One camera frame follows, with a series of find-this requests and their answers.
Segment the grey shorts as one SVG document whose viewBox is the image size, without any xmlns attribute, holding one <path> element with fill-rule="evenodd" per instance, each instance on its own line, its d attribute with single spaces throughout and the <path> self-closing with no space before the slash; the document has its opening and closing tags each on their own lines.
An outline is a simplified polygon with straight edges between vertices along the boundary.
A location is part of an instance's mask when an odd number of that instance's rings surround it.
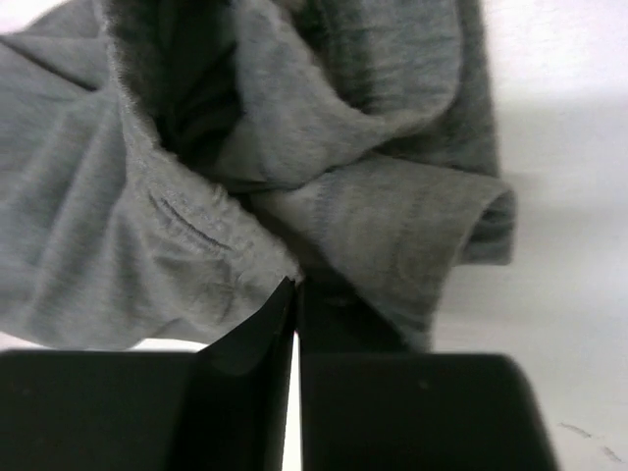
<svg viewBox="0 0 628 471">
<path fill-rule="evenodd" d="M 211 343 L 284 280 L 431 343 L 511 259 L 477 1 L 70 1 L 1 37 L 1 328 Z"/>
</svg>

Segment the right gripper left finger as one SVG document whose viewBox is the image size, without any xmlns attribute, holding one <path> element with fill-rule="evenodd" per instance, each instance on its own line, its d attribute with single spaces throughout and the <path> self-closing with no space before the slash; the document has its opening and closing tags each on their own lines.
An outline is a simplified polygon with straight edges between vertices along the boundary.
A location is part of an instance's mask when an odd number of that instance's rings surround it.
<svg viewBox="0 0 628 471">
<path fill-rule="evenodd" d="M 187 352 L 9 350 L 1 356 L 5 470 L 277 470 L 293 284 Z"/>
</svg>

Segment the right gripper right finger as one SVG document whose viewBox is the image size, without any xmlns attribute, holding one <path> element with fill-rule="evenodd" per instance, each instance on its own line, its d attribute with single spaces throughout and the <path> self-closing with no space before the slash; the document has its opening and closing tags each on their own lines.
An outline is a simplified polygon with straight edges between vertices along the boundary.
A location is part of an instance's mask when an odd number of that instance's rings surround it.
<svg viewBox="0 0 628 471">
<path fill-rule="evenodd" d="M 415 352 L 352 292 L 312 281 L 296 320 L 304 469 L 557 468 L 511 358 Z"/>
</svg>

